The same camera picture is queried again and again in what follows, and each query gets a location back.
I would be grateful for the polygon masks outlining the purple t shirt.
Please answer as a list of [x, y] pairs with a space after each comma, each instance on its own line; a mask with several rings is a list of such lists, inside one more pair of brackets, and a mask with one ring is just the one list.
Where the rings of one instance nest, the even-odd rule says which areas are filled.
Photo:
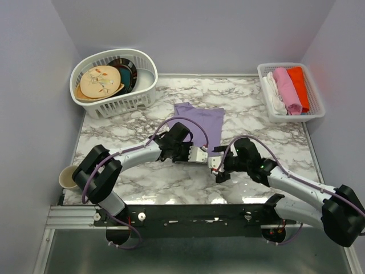
[[168, 127], [171, 128], [176, 122], [184, 124], [193, 134], [193, 144], [201, 147], [206, 144], [205, 135], [194, 123], [180, 118], [188, 118], [196, 122], [204, 129], [208, 136], [208, 156], [217, 156], [218, 152], [213, 152], [213, 150], [215, 147], [220, 146], [221, 143], [225, 110], [223, 108], [195, 108], [189, 102], [185, 102], [175, 104], [174, 111], [173, 117], [179, 119], [168, 122]]

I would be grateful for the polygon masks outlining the white oval dish basket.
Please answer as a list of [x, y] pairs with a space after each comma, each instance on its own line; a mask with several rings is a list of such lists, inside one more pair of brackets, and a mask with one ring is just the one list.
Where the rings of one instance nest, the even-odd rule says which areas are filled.
[[[130, 63], [128, 67], [136, 74], [134, 80], [131, 80], [131, 92], [125, 94], [117, 92], [112, 97], [93, 102], [77, 99], [76, 96], [81, 92], [79, 83], [83, 74], [96, 66], [107, 65], [114, 61]], [[153, 105], [157, 98], [157, 80], [157, 68], [149, 55], [135, 49], [113, 49], [91, 55], [76, 65], [71, 73], [70, 94], [72, 100], [82, 106], [90, 117], [109, 118]]]

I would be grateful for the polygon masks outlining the white rectangular tray basket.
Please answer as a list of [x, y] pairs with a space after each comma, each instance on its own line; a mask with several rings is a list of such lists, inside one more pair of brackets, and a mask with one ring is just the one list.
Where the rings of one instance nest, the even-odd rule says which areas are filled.
[[319, 91], [305, 65], [263, 63], [257, 66], [257, 71], [271, 122], [308, 122], [324, 117]]

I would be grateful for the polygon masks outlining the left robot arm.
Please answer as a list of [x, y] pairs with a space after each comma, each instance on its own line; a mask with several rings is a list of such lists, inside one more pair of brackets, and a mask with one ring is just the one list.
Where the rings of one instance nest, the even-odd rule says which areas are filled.
[[136, 147], [123, 148], [121, 152], [112, 153], [97, 145], [77, 166], [72, 180], [85, 198], [107, 211], [107, 219], [113, 225], [121, 225], [127, 217], [127, 205], [113, 191], [119, 174], [144, 163], [187, 155], [184, 139], [190, 134], [185, 125], [177, 122], [169, 131], [152, 136]]

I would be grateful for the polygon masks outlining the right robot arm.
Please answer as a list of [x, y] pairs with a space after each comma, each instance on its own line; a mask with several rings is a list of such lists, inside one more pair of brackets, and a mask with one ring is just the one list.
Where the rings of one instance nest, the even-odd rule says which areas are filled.
[[259, 140], [239, 136], [229, 145], [214, 148], [208, 158], [216, 183], [230, 179], [232, 172], [245, 172], [256, 183], [284, 191], [272, 196], [262, 210], [263, 219], [274, 224], [295, 220], [319, 228], [335, 243], [350, 247], [364, 235], [364, 207], [352, 188], [328, 186], [301, 177], [285, 168], [275, 155], [263, 158], [256, 148]]

